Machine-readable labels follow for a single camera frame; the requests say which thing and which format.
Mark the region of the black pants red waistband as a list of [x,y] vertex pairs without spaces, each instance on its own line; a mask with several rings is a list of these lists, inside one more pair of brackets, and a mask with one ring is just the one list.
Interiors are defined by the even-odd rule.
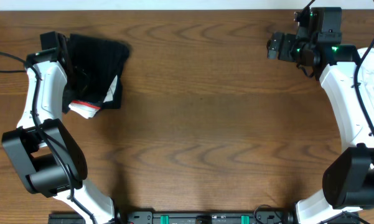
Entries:
[[74,101],[102,104],[115,76],[131,55],[127,42],[71,34],[67,42],[75,83],[63,95],[63,112]]

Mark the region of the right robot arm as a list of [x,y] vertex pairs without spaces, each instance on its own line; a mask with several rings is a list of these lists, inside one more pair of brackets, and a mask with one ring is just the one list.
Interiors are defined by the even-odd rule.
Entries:
[[339,128],[341,155],[326,169],[322,188],[298,201],[285,223],[361,223],[374,208],[374,46],[342,43],[342,10],[308,4],[295,13],[295,34],[275,32],[268,57],[312,68]]

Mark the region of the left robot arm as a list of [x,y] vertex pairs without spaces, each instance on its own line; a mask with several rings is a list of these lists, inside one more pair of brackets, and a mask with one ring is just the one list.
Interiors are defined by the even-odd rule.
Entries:
[[82,223],[118,223],[113,200],[88,180],[85,156],[62,123],[64,102],[77,81],[68,39],[48,32],[40,43],[42,50],[23,60],[26,105],[17,128],[3,134],[2,146],[29,193],[66,203]]

